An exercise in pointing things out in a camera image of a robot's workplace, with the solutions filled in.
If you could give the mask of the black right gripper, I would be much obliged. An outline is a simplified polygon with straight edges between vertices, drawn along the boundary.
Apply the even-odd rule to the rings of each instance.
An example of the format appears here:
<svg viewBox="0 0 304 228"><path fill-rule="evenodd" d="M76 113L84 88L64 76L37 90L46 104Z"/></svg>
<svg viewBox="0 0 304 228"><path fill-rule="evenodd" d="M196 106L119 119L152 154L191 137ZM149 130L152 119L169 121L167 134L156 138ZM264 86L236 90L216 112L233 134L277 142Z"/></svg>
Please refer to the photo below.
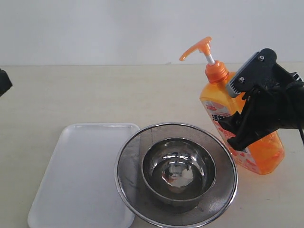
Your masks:
<svg viewBox="0 0 304 228"><path fill-rule="evenodd" d="M240 131L227 140L237 151L278 129L297 129L304 138L304 80L297 72L289 73L277 66L275 84L256 85L247 92L246 105L241 113L218 121L227 131Z"/></svg>

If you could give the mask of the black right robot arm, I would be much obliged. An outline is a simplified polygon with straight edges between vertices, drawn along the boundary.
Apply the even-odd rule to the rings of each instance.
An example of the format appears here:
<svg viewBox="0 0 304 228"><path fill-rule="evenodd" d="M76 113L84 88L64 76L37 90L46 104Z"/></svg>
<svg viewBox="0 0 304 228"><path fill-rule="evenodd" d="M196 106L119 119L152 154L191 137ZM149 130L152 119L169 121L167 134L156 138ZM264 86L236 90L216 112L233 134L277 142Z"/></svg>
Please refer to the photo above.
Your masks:
<svg viewBox="0 0 304 228"><path fill-rule="evenodd" d="M219 121L233 137L228 143L241 151L278 129L297 129L304 135L304 82L279 64L251 63L231 83L244 93L241 112Z"/></svg>

